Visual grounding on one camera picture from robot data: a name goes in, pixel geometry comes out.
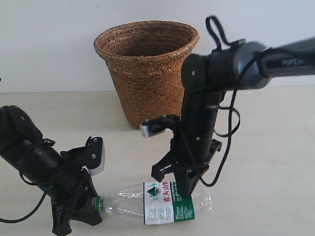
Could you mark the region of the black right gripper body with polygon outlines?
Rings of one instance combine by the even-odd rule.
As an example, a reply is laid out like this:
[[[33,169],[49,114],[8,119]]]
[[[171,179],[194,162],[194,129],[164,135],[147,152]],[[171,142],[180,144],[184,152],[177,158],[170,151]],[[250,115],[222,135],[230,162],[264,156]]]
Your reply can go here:
[[[208,168],[214,154],[221,151],[222,142],[212,134],[193,134],[177,130],[171,139],[171,172],[193,173]]]

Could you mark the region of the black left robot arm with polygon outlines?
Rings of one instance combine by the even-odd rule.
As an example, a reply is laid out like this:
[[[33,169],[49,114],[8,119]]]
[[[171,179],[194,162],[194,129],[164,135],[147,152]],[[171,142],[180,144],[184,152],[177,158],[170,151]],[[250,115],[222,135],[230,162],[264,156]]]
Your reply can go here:
[[[102,222],[93,205],[98,194],[92,177],[104,170],[105,147],[101,137],[89,137],[82,147],[62,152],[57,152],[54,144],[21,108],[1,107],[1,157],[24,183],[43,191],[40,204],[50,197],[52,232],[66,236],[72,232],[71,220],[91,226]]]

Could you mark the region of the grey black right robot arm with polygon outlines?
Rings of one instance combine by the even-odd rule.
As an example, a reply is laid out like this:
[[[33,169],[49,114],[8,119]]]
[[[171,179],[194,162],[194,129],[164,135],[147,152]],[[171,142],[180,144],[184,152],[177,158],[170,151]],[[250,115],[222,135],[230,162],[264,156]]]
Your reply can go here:
[[[314,73],[314,38],[276,48],[238,41],[207,56],[190,55],[182,66],[185,92],[181,115],[163,116],[143,124],[146,136],[165,129],[174,134],[170,151],[153,165],[152,177],[160,182],[166,174],[173,173],[179,193],[190,196],[222,147],[213,134],[226,92],[261,89],[274,77]]]

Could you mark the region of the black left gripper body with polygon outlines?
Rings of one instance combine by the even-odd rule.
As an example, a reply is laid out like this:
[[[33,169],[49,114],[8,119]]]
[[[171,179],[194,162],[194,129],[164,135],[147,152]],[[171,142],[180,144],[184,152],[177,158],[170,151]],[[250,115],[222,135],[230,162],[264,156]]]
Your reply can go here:
[[[90,190],[96,194],[91,170],[97,168],[97,158],[92,155],[97,155],[96,148],[77,147],[57,154],[61,163],[49,172],[55,174],[48,190],[53,201],[66,202],[77,193]]]

